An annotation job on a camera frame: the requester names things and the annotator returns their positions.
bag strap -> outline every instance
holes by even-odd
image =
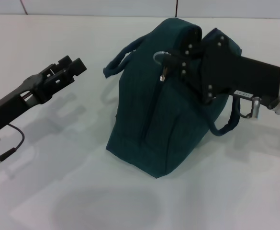
[[[138,47],[141,45],[141,43],[145,40],[147,35],[142,36],[132,43],[130,43],[128,46],[126,46],[117,56],[116,58],[111,61],[106,68],[103,69],[103,74],[106,78],[118,74],[122,72],[125,67],[127,66],[128,62],[132,58],[133,51],[138,49]]]
[[[241,103],[240,100],[237,98],[233,98],[232,100],[232,109],[231,109],[231,114],[230,114],[230,119],[228,121],[228,124],[226,124],[223,128],[221,129],[217,129],[215,126],[214,121],[211,119],[210,115],[207,114],[206,111],[204,111],[201,106],[198,106],[199,112],[200,114],[205,118],[205,120],[208,123],[208,127],[210,129],[210,131],[212,132],[212,134],[220,137],[226,133],[228,133],[229,131],[233,130],[240,121],[240,115],[237,113],[236,109],[238,109],[238,111],[240,111],[241,109]]]

bag zipper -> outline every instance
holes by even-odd
[[[143,125],[141,139],[145,139],[146,134],[148,132],[148,129],[150,127],[150,123],[151,123],[151,120],[153,118],[153,113],[155,111],[155,106],[157,104],[157,101],[158,101],[159,95],[161,93],[162,87],[163,87],[163,85],[164,85],[164,83],[165,83],[165,81],[167,79],[166,78],[167,71],[168,71],[167,68],[163,68],[162,73],[160,75],[160,78],[158,79],[158,82],[157,82],[157,84],[155,86],[155,91],[154,91],[152,100],[150,102],[150,106],[149,106],[149,109],[148,109],[148,112],[147,112],[145,123]]]

teal bag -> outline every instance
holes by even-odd
[[[202,105],[181,81],[179,70],[169,73],[166,81],[160,81],[163,67],[153,60],[158,51],[208,42],[217,35],[223,33],[214,29],[202,40],[200,27],[177,18],[167,19],[124,48],[104,69],[106,78],[124,70],[108,151],[158,178],[177,168],[209,129],[221,136],[236,127],[240,116],[234,108],[240,109],[238,100],[233,99],[228,124],[218,130],[214,122],[224,109],[228,95],[219,95],[210,105]],[[229,47],[241,55],[242,50],[231,39]],[[200,71],[199,61],[192,65]]]

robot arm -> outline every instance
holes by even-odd
[[[197,44],[188,55],[158,52],[165,69],[180,70],[181,79],[197,93],[203,104],[226,93],[253,102],[248,118],[257,118],[262,104],[280,115],[280,67],[233,54],[229,40],[220,35],[209,44]],[[201,59],[200,71],[192,61]]]
[[[58,64],[51,64],[42,72],[27,78],[17,89],[0,100],[0,130],[6,125],[17,129],[22,134],[22,144],[24,134],[10,122],[35,105],[49,101],[56,92],[73,83],[74,76],[86,69],[80,58],[72,61],[66,56]],[[0,155],[0,163],[11,156],[20,144]]]

white wall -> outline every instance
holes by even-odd
[[[178,17],[280,18],[280,0],[179,0]]]
[[[23,0],[28,14],[174,17],[176,0]]]
[[[20,0],[0,0],[0,14],[25,14]]]

